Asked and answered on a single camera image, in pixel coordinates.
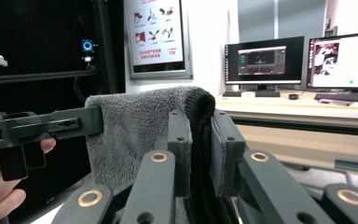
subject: white wall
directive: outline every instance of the white wall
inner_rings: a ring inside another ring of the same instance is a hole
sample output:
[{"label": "white wall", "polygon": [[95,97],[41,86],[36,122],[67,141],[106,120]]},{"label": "white wall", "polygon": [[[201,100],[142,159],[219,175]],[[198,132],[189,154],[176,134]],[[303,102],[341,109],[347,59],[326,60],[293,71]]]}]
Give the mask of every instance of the white wall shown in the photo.
[{"label": "white wall", "polygon": [[187,1],[194,79],[130,80],[126,64],[126,92],[181,85],[199,86],[212,95],[225,91],[224,46],[239,42],[237,0]]},{"label": "white wall", "polygon": [[358,0],[328,0],[327,18],[338,26],[338,35],[358,33]]}]

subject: gray towel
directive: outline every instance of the gray towel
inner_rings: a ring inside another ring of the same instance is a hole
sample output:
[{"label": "gray towel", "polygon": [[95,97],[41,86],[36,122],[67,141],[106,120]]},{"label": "gray towel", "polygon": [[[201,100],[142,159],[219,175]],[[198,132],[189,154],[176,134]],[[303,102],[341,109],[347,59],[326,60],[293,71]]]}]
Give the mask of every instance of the gray towel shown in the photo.
[{"label": "gray towel", "polygon": [[211,223],[208,220],[218,221],[219,215],[214,216],[222,213],[227,217],[230,208],[226,208],[226,203],[221,199],[216,200],[213,194],[209,194],[213,193],[208,177],[208,158],[211,153],[210,120],[214,112],[214,98],[209,92],[198,87],[176,87],[97,95],[87,99],[86,107],[96,105],[103,111],[104,131],[96,136],[87,136],[91,174],[95,183],[115,189],[133,180],[143,155],[154,149],[159,136],[168,135],[169,113],[182,108],[190,120],[193,138],[192,196],[185,203],[176,200],[176,223]]}]

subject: human hand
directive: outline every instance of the human hand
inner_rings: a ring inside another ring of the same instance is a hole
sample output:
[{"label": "human hand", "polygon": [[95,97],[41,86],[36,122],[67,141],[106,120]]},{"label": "human hand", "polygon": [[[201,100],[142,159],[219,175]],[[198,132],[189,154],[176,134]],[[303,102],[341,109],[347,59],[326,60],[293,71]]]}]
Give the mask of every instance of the human hand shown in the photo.
[{"label": "human hand", "polygon": [[[56,145],[53,138],[40,142],[40,147],[45,153],[50,152]],[[16,209],[25,200],[25,191],[14,189],[20,180],[4,181],[0,177],[0,219],[7,216],[11,211]]]}]

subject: desk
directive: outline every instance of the desk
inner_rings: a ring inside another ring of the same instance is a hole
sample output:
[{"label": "desk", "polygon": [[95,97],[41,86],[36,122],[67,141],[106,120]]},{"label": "desk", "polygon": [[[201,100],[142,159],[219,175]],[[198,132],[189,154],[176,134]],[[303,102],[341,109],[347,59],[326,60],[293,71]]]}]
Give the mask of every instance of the desk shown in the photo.
[{"label": "desk", "polygon": [[55,207],[54,209],[52,209],[51,211],[47,212],[46,214],[44,214],[42,217],[38,218],[37,220],[33,221],[31,224],[46,224],[46,223],[51,223],[55,216],[57,215],[57,213],[60,211],[61,207],[63,206],[63,204]]},{"label": "desk", "polygon": [[[216,96],[216,108],[231,117],[358,125],[358,103],[319,104],[315,92],[280,91],[281,97]],[[290,93],[301,94],[289,100]],[[280,161],[334,168],[336,159],[358,161],[358,135],[237,125],[249,148],[264,149]]]}]

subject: monitor stand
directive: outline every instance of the monitor stand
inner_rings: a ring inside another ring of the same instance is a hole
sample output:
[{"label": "monitor stand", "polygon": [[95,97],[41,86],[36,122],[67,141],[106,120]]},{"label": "monitor stand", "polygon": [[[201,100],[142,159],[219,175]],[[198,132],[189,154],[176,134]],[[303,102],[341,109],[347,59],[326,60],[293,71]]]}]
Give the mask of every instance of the monitor stand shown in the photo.
[{"label": "monitor stand", "polygon": [[268,85],[257,85],[256,88],[251,89],[245,89],[243,86],[241,86],[242,91],[275,91],[273,89],[268,89]]}]

